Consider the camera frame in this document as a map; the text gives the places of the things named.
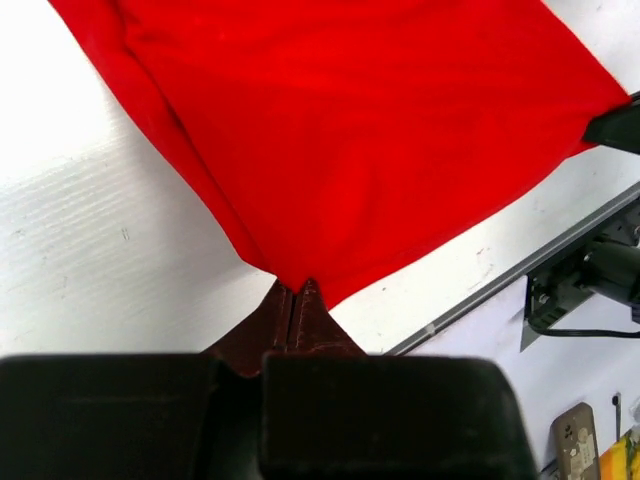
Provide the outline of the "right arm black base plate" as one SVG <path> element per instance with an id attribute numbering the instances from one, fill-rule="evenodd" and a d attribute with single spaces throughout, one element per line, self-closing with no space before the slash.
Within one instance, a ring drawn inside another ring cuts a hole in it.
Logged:
<path id="1" fill-rule="evenodd" d="M 537 261 L 527 274 L 524 304 L 524 326 L 520 349 L 525 350 L 541 336 L 556 338 L 616 338 L 637 339 L 638 331 L 624 332 L 611 327 L 564 327 L 555 325 L 593 295 L 584 283 L 582 262 L 589 244 L 595 240 L 613 240 L 639 249 L 639 200 L 634 198 L 624 206 L 606 209 L 581 221 L 549 252 Z M 639 304 L 623 305 L 629 310 L 630 321 L 639 323 Z"/>

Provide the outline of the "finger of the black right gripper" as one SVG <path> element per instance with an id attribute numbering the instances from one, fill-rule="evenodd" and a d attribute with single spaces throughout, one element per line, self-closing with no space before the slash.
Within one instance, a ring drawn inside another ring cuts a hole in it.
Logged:
<path id="1" fill-rule="evenodd" d="M 629 153 L 640 152 L 639 92 L 631 95 L 631 103 L 612 110 L 589 122 L 583 135 L 587 143 L 602 145 Z"/>

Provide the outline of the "red t shirt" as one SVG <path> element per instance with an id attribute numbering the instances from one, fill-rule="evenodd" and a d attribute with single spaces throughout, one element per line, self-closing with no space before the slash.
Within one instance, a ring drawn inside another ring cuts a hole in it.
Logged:
<path id="1" fill-rule="evenodd" d="M 540 1 L 57 1 L 238 255 L 335 306 L 518 199 L 630 97 Z"/>

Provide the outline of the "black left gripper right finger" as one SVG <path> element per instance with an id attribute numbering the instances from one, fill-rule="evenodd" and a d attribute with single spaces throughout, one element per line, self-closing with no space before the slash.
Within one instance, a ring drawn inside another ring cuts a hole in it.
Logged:
<path id="1" fill-rule="evenodd" d="M 313 279 L 307 280 L 293 297 L 285 351 L 310 355 L 366 355 L 329 314 L 320 287 Z"/>

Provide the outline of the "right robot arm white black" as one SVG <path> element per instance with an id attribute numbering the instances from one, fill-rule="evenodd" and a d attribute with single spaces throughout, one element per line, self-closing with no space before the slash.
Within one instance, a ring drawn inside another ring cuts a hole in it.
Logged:
<path id="1" fill-rule="evenodd" d="M 628 105 L 594 118 L 583 139 L 635 155 L 639 154 L 639 92 Z M 595 240 L 582 262 L 585 285 L 626 305 L 639 304 L 639 249 L 613 240 Z"/>

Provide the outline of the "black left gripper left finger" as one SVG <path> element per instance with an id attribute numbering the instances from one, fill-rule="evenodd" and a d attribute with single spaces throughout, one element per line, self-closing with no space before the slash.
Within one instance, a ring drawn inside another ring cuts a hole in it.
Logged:
<path id="1" fill-rule="evenodd" d="M 256 309 L 203 353 L 243 378 L 259 376 L 262 357 L 286 347 L 293 301 L 294 294 L 276 280 Z"/>

